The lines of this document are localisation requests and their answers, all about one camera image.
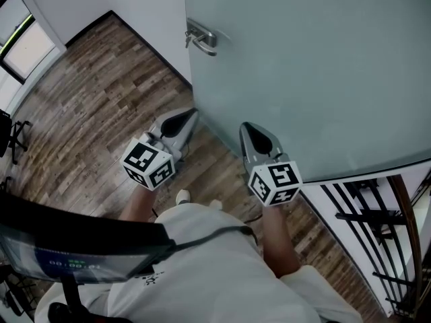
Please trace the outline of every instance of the window pane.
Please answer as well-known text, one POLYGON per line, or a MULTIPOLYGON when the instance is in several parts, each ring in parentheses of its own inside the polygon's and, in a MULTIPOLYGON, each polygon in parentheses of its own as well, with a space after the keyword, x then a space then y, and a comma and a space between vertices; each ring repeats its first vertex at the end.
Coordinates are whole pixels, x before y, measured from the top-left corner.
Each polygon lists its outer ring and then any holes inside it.
POLYGON ((30 15, 22 0, 7 0, 0 7, 0 44, 4 45, 15 29, 30 15))
POLYGON ((5 63, 24 79, 54 48, 39 23, 34 22, 6 54, 5 63))
POLYGON ((21 84, 0 68, 0 109, 6 110, 20 88, 21 84))

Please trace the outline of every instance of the person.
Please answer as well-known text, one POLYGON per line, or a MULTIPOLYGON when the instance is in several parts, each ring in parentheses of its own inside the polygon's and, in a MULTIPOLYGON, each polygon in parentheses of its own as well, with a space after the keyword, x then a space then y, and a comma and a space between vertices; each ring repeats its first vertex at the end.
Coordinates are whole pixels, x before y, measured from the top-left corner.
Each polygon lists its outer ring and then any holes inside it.
MULTIPOLYGON (((147 222, 155 199, 156 191, 138 186, 119 219, 147 222)), ((156 222, 177 244, 244 225, 219 209, 191 203, 186 190, 178 193, 176 203, 156 222)), ((282 209, 263 207, 262 219, 263 258, 253 237, 233 231, 173 254, 154 265, 150 276, 79 286, 81 302, 93 314, 133 323, 361 322, 316 269, 301 266, 282 209)), ((36 323, 48 322, 48 308, 55 301, 65 303, 58 283, 40 300, 36 323)))

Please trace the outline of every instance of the monitor stand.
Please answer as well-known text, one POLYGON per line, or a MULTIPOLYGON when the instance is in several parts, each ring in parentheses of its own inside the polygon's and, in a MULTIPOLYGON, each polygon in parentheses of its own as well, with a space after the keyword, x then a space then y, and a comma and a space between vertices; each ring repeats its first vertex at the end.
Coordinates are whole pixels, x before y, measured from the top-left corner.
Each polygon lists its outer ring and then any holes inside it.
POLYGON ((49 306, 48 319, 50 323, 131 323, 125 318, 104 317, 91 314, 81 304, 78 284, 73 277, 61 277, 67 305, 52 303, 49 306))

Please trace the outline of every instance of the display screen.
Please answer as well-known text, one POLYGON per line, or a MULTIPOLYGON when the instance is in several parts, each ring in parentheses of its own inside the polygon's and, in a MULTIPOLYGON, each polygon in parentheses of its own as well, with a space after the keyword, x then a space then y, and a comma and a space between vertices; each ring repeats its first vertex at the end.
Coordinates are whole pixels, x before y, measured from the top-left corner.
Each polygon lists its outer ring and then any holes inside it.
POLYGON ((2 241, 10 262, 21 274, 58 281, 73 275, 78 283, 122 282, 133 276, 150 255, 87 255, 37 248, 21 241, 2 241))

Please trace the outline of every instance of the white cube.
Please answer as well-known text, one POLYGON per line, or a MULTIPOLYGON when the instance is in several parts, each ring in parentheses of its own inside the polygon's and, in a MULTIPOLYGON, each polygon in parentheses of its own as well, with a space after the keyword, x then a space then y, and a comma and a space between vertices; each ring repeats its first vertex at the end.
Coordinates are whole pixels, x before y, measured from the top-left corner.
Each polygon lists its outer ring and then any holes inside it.
POLYGON ((150 190, 159 187, 175 173, 171 154, 135 138, 121 157, 121 164, 132 180, 150 190))
POLYGON ((266 207, 292 201, 301 186, 294 161, 255 166, 248 181, 248 187, 266 207))

